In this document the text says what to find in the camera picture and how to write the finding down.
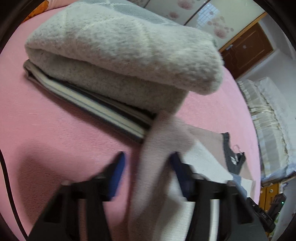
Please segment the black device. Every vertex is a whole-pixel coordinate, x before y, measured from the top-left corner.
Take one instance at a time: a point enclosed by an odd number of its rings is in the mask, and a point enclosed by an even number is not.
[[[178,152],[169,157],[176,172],[183,196],[195,202],[192,220],[185,241],[208,241],[210,235],[210,201],[220,200],[218,241],[264,241],[265,230],[252,207],[232,181],[227,184],[206,180],[193,173],[181,161]]]
[[[78,199],[86,199],[88,241],[111,241],[103,201],[115,196],[124,165],[125,155],[120,152],[102,173],[88,181],[61,185],[27,241],[79,241]]]
[[[247,203],[253,207],[264,230],[268,233],[271,233],[276,227],[274,221],[277,215],[280,213],[285,201],[286,201],[286,196],[283,193],[277,194],[274,197],[269,210],[265,212],[251,198],[247,198]]]
[[[271,219],[276,219],[286,201],[286,198],[287,197],[283,193],[277,194],[274,197],[267,212]]]
[[[177,152],[169,157],[169,162],[177,174],[183,196],[195,202],[185,241],[209,240],[211,199],[220,200],[217,241],[267,240],[258,216],[233,182],[206,180],[182,163]],[[103,201],[115,196],[124,163],[125,155],[120,152],[102,173],[88,181],[64,183],[39,216],[27,241],[79,241],[78,199],[86,199],[88,241],[112,241]]]

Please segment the pink bedsheet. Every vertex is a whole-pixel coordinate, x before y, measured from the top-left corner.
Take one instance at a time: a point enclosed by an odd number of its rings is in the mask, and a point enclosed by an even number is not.
[[[0,148],[5,158],[15,206],[27,234],[61,181],[80,181],[100,171],[117,151],[128,154],[118,196],[106,203],[114,240],[126,239],[134,165],[139,145],[116,133],[100,120],[61,101],[25,78],[24,42],[42,22],[60,9],[38,15],[19,26],[0,55]],[[190,93],[177,114],[186,123],[215,132],[230,132],[231,144],[246,152],[257,181],[260,162],[257,137],[244,99],[227,69],[220,90],[208,96]],[[19,240],[0,170],[0,213]]]

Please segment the folded blanket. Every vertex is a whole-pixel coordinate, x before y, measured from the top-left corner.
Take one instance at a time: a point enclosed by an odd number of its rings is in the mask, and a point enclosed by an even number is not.
[[[183,162],[194,167],[209,180],[226,183],[234,180],[245,196],[253,197],[255,182],[246,162],[232,174],[227,159],[229,135],[189,126],[165,112],[156,118],[140,154],[136,186],[129,216],[130,241],[185,240],[194,202],[182,196],[176,175],[168,165],[172,152],[181,152]],[[210,240],[217,239],[219,202],[213,200]]]
[[[208,33],[125,0],[84,0],[43,23],[25,48],[51,77],[173,113],[187,91],[209,94],[219,88],[223,63],[213,41]]]

